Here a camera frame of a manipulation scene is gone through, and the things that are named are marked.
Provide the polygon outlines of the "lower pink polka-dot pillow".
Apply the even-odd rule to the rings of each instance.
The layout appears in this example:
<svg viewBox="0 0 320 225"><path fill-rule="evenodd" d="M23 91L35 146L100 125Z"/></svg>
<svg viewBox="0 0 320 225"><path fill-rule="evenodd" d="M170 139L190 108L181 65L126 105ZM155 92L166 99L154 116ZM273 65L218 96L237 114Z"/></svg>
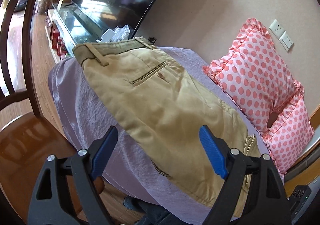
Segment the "lower pink polka-dot pillow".
<svg viewBox="0 0 320 225"><path fill-rule="evenodd" d="M298 92L283 108L263 137L281 175L286 174L291 168L313 135L314 129L310 124L304 95Z"/></svg>

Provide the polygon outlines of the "pink polka-dot pillow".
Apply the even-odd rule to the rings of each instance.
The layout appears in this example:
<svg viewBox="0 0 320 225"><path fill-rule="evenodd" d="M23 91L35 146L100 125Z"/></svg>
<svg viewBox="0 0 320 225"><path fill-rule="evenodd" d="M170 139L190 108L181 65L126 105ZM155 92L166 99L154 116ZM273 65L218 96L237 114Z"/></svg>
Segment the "pink polka-dot pillow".
<svg viewBox="0 0 320 225"><path fill-rule="evenodd" d="M281 175L286 174L291 168L313 135L314 129L310 124L304 95L298 92L283 108L263 137Z"/></svg>
<svg viewBox="0 0 320 225"><path fill-rule="evenodd" d="M299 87L267 28L256 18L245 21L227 55L202 69L261 134L268 130L270 115L281 113Z"/></svg>

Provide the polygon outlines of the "lavender bed sheet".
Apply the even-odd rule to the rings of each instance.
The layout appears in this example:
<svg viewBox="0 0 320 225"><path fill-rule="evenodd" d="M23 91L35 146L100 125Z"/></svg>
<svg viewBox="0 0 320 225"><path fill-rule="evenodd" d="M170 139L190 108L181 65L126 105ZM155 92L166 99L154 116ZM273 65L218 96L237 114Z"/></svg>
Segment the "lavender bed sheet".
<svg viewBox="0 0 320 225"><path fill-rule="evenodd" d="M63 131L77 149L88 148L117 121L88 85L80 64L66 59L49 73L48 85ZM160 174L144 150L125 130L119 138L103 177L125 194L161 205L182 221L201 224L209 208L191 198Z"/></svg>

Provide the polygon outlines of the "crumpled clear plastic bag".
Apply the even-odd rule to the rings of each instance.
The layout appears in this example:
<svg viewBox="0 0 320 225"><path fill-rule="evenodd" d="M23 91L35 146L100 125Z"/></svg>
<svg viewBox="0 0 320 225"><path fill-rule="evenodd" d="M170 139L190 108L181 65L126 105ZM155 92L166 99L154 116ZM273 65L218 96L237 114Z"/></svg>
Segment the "crumpled clear plastic bag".
<svg viewBox="0 0 320 225"><path fill-rule="evenodd" d="M110 42L119 42L123 40L128 40L130 37L131 29L128 25L123 27L116 27L113 29L115 35L111 38Z"/></svg>

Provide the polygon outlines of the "white wall socket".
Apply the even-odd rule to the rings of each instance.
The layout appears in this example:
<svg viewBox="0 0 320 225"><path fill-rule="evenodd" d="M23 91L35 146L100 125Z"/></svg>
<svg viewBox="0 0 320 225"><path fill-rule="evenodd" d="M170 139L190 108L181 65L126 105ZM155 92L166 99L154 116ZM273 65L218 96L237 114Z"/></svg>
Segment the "white wall socket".
<svg viewBox="0 0 320 225"><path fill-rule="evenodd" d="M282 27L280 22L278 22L276 19L271 23L271 25L269 26L269 29L276 36L277 39L280 39L280 37L285 32L285 29Z"/></svg>

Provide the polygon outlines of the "upper pink polka-dot pillow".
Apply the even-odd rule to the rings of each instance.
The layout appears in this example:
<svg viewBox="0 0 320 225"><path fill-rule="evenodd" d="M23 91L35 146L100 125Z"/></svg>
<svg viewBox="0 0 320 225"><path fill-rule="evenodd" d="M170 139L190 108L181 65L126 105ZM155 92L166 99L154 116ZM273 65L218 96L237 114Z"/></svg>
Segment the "upper pink polka-dot pillow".
<svg viewBox="0 0 320 225"><path fill-rule="evenodd" d="M202 69L261 134L268 130L270 115L281 113L299 87L267 28L256 18L245 21L227 55Z"/></svg>

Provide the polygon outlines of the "white wall switch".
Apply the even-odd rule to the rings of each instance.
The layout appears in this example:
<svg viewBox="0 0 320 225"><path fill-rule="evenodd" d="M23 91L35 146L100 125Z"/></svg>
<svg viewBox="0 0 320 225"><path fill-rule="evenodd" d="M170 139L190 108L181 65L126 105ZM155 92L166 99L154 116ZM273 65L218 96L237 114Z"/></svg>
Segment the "white wall switch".
<svg viewBox="0 0 320 225"><path fill-rule="evenodd" d="M290 36L287 34L286 31L281 35L279 41L283 45L286 52L289 52L294 45L292 39L290 38Z"/></svg>

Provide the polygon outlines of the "glass top TV stand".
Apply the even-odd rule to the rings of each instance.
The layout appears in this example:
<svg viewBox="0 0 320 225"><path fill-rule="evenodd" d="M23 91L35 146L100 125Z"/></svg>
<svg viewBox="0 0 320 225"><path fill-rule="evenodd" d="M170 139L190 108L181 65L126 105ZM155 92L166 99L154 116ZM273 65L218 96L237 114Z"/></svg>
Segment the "glass top TV stand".
<svg viewBox="0 0 320 225"><path fill-rule="evenodd" d="M53 3L48 10L62 37L68 54L73 57L73 48L78 44L101 40L107 28L95 21L75 3Z"/></svg>

